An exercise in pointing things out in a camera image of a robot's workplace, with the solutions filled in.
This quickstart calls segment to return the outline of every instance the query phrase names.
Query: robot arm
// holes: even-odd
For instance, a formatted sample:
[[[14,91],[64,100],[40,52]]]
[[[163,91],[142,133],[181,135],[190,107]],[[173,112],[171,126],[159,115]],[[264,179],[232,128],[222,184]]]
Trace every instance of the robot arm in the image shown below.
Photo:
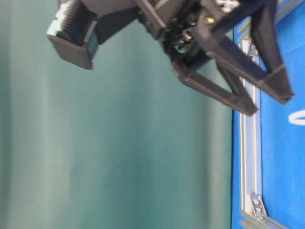
[[[183,84],[252,115],[257,108],[241,77],[281,104],[294,95],[276,42],[276,7],[277,0],[68,0],[48,37],[61,58],[91,69],[98,45],[138,19],[161,43]],[[267,71],[225,35],[248,16],[253,42]],[[196,72],[212,59],[233,93]]]

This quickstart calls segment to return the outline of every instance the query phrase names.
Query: white marking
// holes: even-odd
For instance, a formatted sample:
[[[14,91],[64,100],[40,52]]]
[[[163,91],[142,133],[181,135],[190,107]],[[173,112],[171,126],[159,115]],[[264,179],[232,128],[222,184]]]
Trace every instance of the white marking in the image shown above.
[[[292,113],[288,119],[291,124],[305,125],[305,110]]]

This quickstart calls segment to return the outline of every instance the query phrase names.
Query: teal backdrop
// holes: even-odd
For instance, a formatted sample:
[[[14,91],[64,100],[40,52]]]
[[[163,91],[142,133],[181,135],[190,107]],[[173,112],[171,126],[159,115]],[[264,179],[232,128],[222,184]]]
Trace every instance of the teal backdrop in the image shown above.
[[[0,228],[230,228],[231,110],[180,84],[136,21],[93,71],[60,60],[55,12],[0,3]]]

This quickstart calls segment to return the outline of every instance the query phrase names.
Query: aluminum frame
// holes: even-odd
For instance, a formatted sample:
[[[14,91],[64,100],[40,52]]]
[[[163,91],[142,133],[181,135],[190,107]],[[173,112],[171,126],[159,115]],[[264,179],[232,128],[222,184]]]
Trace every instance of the aluminum frame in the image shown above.
[[[278,24],[304,0],[291,0],[284,6],[281,5],[276,16],[275,24]],[[242,33],[238,41],[239,47],[244,53],[259,63],[258,53],[252,45],[250,37],[250,20],[247,20],[240,28]],[[256,107],[260,108],[260,91],[242,79]],[[247,229],[287,229],[288,227],[269,217],[265,211],[262,191],[262,147],[261,147],[261,113],[258,111],[252,117],[240,114],[240,191],[241,191],[241,225]]]

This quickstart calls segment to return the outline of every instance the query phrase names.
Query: blue table surface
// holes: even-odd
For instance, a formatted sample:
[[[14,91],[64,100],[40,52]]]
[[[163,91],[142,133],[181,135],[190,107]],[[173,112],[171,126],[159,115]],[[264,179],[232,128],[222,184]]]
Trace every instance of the blue table surface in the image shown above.
[[[278,43],[296,96],[282,106],[262,93],[263,198],[267,213],[292,229],[305,228],[305,126],[288,121],[305,110],[305,4],[276,27]],[[239,38],[235,29],[234,40]],[[240,228],[238,113],[234,112],[232,228]]]

